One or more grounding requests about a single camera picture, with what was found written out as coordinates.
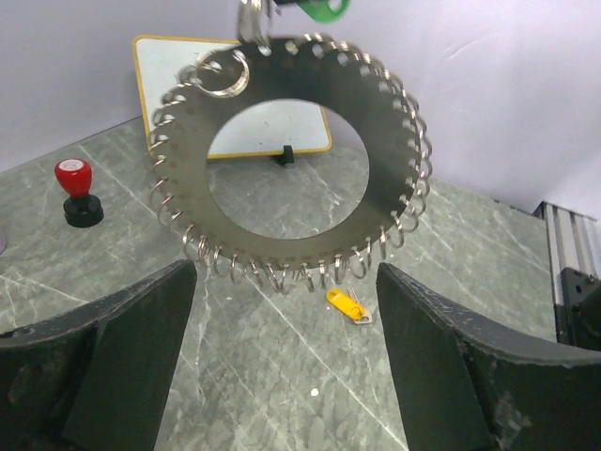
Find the green tagged key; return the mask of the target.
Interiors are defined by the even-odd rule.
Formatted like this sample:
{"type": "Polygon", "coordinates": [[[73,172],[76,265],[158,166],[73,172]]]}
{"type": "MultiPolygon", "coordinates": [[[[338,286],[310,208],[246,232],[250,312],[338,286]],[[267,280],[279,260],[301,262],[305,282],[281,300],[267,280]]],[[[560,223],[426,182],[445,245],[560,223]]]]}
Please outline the green tagged key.
{"type": "Polygon", "coordinates": [[[274,0],[276,6],[299,7],[308,17],[317,23],[338,21],[350,6],[350,0],[274,0]]]}

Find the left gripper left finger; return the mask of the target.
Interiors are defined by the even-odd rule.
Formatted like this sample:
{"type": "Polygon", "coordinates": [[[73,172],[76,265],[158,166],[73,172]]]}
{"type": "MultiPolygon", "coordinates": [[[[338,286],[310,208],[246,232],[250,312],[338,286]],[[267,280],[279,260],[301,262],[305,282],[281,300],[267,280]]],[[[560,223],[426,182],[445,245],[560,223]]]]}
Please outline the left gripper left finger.
{"type": "Polygon", "coordinates": [[[181,259],[2,333],[2,449],[153,449],[196,281],[194,264],[181,259]]]}

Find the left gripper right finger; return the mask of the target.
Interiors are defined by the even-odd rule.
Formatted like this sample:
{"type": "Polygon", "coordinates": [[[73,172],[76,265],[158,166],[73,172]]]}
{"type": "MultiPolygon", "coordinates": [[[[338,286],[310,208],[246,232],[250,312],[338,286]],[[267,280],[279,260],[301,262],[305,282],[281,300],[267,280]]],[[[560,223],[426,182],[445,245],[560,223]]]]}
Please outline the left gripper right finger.
{"type": "Polygon", "coordinates": [[[596,450],[600,354],[489,319],[394,265],[377,296],[411,450],[596,450]]]}

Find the yellow tagged key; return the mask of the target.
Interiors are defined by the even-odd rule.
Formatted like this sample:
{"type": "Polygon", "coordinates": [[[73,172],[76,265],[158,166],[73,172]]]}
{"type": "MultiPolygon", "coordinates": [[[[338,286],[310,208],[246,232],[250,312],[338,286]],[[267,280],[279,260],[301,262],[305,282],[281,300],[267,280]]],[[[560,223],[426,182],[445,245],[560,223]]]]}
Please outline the yellow tagged key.
{"type": "Polygon", "coordinates": [[[353,287],[349,287],[346,291],[331,288],[326,293],[326,300],[356,325],[373,322],[372,313],[359,302],[353,287]]]}

